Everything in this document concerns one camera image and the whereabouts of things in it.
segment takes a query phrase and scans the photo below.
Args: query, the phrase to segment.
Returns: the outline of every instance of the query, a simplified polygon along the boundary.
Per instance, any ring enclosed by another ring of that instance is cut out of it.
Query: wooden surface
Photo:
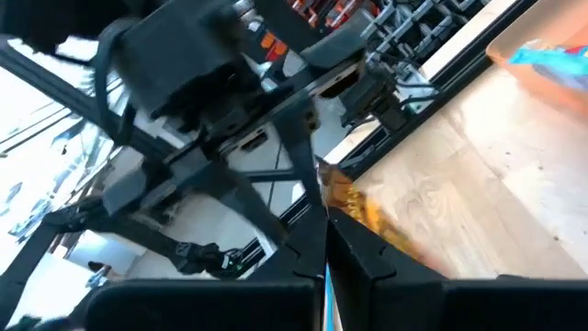
[[[433,75],[512,0],[494,0],[424,66]],[[338,161],[375,125],[328,156]],[[456,278],[585,278],[588,120],[494,66],[356,185]]]

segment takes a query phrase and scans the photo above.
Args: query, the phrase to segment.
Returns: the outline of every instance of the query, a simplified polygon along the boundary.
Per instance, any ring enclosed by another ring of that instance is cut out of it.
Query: orange container
[[[558,108],[588,113],[588,93],[561,86],[536,73],[530,65],[507,63],[519,47],[537,39],[554,46],[588,45],[588,1],[539,0],[486,49],[495,63],[515,76],[535,97]]]

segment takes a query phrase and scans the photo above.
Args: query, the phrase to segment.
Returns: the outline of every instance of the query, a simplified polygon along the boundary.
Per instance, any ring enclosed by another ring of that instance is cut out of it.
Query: wooden table
[[[512,2],[494,0],[424,66],[438,71]],[[341,159],[375,125],[327,157]],[[356,185],[451,277],[585,278],[588,120],[530,97],[494,66]]]

